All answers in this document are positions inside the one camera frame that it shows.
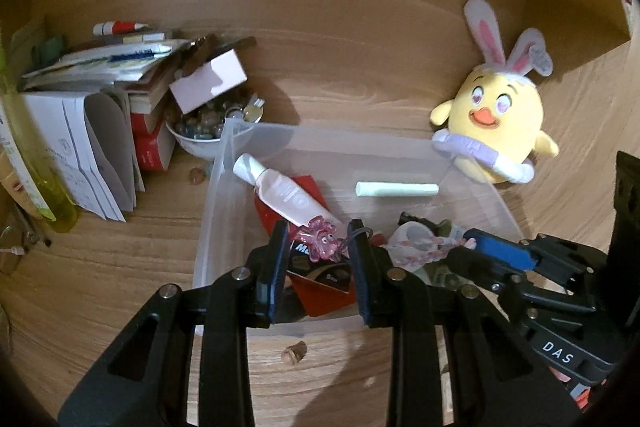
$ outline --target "transparent yellow-green bottle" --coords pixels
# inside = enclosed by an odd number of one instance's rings
[[[78,210],[49,167],[46,150],[17,92],[1,42],[0,139],[20,182],[46,223],[56,232],[71,230],[78,220]]]

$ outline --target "red and white glue tube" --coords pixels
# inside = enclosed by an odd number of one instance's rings
[[[120,35],[122,33],[137,32],[144,28],[149,28],[149,25],[126,21],[101,22],[94,26],[94,35],[96,37],[101,37],[103,35]]]

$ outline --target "white cap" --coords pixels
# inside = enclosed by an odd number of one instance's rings
[[[234,164],[234,174],[241,180],[244,180],[254,186],[260,174],[266,170],[267,167],[247,153],[241,155]]]
[[[435,196],[439,190],[440,188],[435,183],[356,183],[356,196]]]

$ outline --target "bunny ear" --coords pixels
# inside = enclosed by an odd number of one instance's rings
[[[522,75],[535,69],[542,76],[549,76],[553,71],[553,63],[546,52],[542,33],[535,28],[524,30],[518,37],[506,66]]]
[[[469,0],[465,4],[466,23],[484,55],[484,60],[504,65],[504,50],[495,13],[485,0]]]

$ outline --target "figurine eye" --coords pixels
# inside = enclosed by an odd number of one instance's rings
[[[474,90],[471,91],[471,103],[473,105],[480,105],[482,102],[482,96],[484,95],[484,89],[480,86],[474,87]]]
[[[511,107],[511,97],[504,93],[498,97],[498,100],[495,101],[495,111],[498,114],[505,114],[508,108]]]

